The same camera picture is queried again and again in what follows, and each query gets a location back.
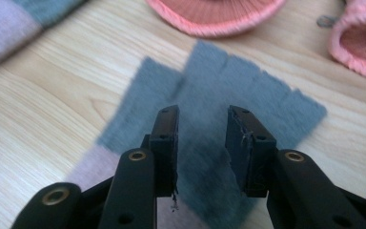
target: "gray fabric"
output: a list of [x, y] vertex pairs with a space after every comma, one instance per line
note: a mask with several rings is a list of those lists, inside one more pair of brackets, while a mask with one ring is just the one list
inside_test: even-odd
[[277, 139], [294, 148], [325, 116], [321, 105], [260, 70], [199, 42], [183, 73], [146, 59], [97, 143], [123, 153], [151, 132], [157, 111], [177, 104], [179, 198], [211, 228], [237, 228], [254, 206], [242, 197], [224, 148], [229, 105], [249, 109]]
[[66, 17], [87, 0], [13, 0], [43, 28], [48, 28]]

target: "wooden table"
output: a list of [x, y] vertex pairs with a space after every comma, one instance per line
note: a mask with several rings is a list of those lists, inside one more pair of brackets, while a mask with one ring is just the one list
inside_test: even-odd
[[[256, 29], [210, 42], [323, 104], [328, 116], [298, 147], [332, 182], [366, 197], [366, 78], [327, 52], [341, 1], [289, 0]], [[95, 0], [0, 65], [0, 228], [41, 188], [62, 180], [95, 141], [145, 56], [183, 69], [196, 39], [144, 2]], [[243, 228], [271, 228], [267, 210]]]

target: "pink knitted hat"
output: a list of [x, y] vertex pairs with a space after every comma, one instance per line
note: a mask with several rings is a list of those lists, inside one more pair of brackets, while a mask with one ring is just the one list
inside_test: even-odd
[[218, 37], [251, 29], [271, 17], [285, 0], [146, 0], [179, 30], [193, 36]]
[[366, 76], [366, 0], [348, 0], [335, 23], [329, 52], [340, 63]]

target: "brass screw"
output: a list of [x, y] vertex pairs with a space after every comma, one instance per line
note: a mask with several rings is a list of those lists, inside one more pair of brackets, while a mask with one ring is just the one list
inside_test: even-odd
[[147, 157], [147, 155], [142, 151], [136, 151], [129, 154], [129, 159], [135, 161], [145, 159], [145, 157]]
[[65, 187], [59, 187], [51, 190], [43, 196], [42, 202], [44, 205], [55, 205], [64, 201], [70, 195], [70, 190]]
[[287, 153], [285, 153], [285, 157], [287, 157], [287, 159], [295, 161], [295, 162], [301, 162], [301, 161], [305, 160], [304, 156], [302, 156], [301, 154], [296, 153], [296, 152], [287, 152]]

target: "lavender fabric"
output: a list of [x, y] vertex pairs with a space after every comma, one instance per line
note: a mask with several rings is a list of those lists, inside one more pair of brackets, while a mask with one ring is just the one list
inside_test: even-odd
[[0, 63], [87, 0], [0, 0]]
[[139, 147], [157, 111], [177, 104], [179, 198], [210, 228], [238, 228], [256, 200], [242, 197], [225, 150], [229, 105], [252, 111], [294, 148], [325, 116], [324, 107], [256, 64], [198, 42], [183, 73], [147, 58], [97, 145], [121, 154]]

